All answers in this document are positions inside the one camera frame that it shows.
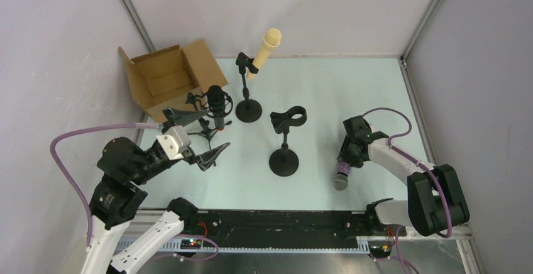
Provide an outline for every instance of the black microphone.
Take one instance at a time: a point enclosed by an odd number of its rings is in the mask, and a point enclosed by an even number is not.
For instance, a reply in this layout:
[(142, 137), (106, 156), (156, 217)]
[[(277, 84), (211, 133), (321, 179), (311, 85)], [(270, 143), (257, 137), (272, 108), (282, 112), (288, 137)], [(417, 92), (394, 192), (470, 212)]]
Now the black microphone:
[(231, 101), (230, 96), (225, 93), (221, 87), (218, 85), (212, 85), (209, 90), (207, 90), (207, 105), (213, 114), (213, 121), (215, 122), (215, 128), (218, 131), (223, 131), (226, 123), (224, 122), (224, 117), (228, 114), (226, 113), (226, 97)]

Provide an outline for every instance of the open cardboard box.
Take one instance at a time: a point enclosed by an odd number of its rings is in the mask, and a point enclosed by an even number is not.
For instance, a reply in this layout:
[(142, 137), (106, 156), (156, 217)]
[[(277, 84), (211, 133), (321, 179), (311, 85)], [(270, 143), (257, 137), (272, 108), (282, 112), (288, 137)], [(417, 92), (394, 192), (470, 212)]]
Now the open cardboard box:
[(210, 86), (228, 84), (205, 40), (129, 59), (119, 47), (133, 100), (157, 123), (165, 122), (168, 107), (193, 111), (187, 94), (203, 94)]

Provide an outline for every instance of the round stand base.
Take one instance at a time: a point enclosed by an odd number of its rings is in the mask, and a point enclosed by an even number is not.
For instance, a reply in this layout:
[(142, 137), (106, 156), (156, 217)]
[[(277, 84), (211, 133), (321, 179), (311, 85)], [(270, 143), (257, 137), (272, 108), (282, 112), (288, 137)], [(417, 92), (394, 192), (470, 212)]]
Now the round stand base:
[(250, 99), (249, 102), (249, 107), (247, 107), (246, 101), (241, 101), (237, 104), (237, 108), (235, 109), (235, 115), (237, 115), (237, 118), (245, 123), (252, 123), (259, 119), (261, 114), (263, 114), (263, 108), (259, 102), (252, 99)]
[(294, 151), (288, 150), (288, 152), (283, 153), (282, 150), (279, 149), (270, 155), (268, 165), (273, 173), (280, 177), (288, 177), (298, 170), (300, 161), (298, 161), (298, 156)]

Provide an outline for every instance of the beige microphone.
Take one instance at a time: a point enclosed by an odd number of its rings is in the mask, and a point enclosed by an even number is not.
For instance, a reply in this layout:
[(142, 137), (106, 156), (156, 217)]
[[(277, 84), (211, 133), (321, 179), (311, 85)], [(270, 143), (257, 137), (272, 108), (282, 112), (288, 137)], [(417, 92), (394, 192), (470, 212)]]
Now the beige microphone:
[[(261, 49), (259, 49), (259, 52), (257, 52), (255, 55), (252, 63), (258, 70), (261, 70), (261, 67), (270, 56), (270, 53), (280, 45), (281, 40), (282, 33), (276, 28), (269, 29), (265, 33), (265, 36), (263, 36), (263, 45), (261, 46)], [(257, 74), (254, 74), (250, 71), (248, 71), (246, 74), (246, 78), (248, 80), (253, 80), (256, 76)]]

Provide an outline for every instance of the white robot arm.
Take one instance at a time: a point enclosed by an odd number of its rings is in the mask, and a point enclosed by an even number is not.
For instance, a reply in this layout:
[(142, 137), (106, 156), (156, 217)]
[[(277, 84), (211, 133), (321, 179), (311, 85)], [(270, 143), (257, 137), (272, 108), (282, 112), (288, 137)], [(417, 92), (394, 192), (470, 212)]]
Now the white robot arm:
[(469, 220), (468, 206), (454, 168), (412, 157), (391, 144), (385, 133), (373, 131), (362, 116), (349, 118), (343, 124), (346, 137), (334, 178), (337, 190), (348, 186), (351, 167), (361, 168), (368, 161), (381, 165), (407, 186), (407, 200), (383, 199), (367, 206), (367, 212), (374, 214), (378, 224), (412, 226), (428, 236), (446, 228), (451, 233), (451, 226)]
[(137, 185), (146, 183), (179, 161), (207, 170), (225, 143), (195, 155), (183, 126), (205, 116), (207, 111), (167, 109), (163, 134), (146, 151), (127, 138), (116, 138), (103, 149), (97, 166), (104, 171), (89, 204), (92, 212), (91, 244), (81, 274), (135, 274), (163, 246), (192, 221), (197, 208), (183, 198), (171, 201), (161, 218), (130, 247), (113, 256), (114, 250), (147, 193)]

